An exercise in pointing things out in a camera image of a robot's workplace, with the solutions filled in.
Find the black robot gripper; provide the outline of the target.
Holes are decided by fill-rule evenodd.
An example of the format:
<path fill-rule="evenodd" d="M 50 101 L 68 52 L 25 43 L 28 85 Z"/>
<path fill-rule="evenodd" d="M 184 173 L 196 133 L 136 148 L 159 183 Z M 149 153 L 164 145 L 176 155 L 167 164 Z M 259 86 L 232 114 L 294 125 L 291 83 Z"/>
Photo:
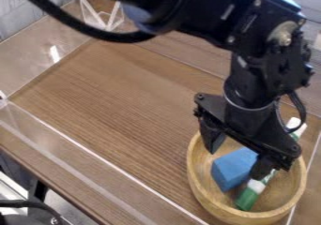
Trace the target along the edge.
<path fill-rule="evenodd" d="M 272 170 L 291 168 L 300 146 L 290 136 L 292 128 L 286 128 L 280 120 L 275 102 L 248 109 L 232 104 L 227 96 L 197 93 L 193 103 L 201 141 L 211 154 L 229 137 L 258 154 L 251 179 L 262 180 Z"/>

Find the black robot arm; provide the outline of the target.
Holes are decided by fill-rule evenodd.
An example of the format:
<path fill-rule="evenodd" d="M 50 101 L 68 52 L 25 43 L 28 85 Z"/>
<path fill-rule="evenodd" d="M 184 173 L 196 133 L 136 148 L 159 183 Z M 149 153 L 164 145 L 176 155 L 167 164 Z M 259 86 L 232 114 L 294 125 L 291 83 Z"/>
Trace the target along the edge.
<path fill-rule="evenodd" d="M 137 43 L 171 31 L 204 39 L 229 52 L 229 75 L 219 96 L 193 97 L 199 131 L 209 152 L 225 138 L 248 147 L 258 159 L 250 176 L 263 179 L 288 170 L 302 150 L 279 114 L 279 99 L 308 86 L 311 49 L 303 37 L 306 18 L 292 0 L 116 0 L 136 29 L 112 33 L 70 16 L 50 0 L 29 0 L 60 23 L 84 35 L 114 43 Z"/>

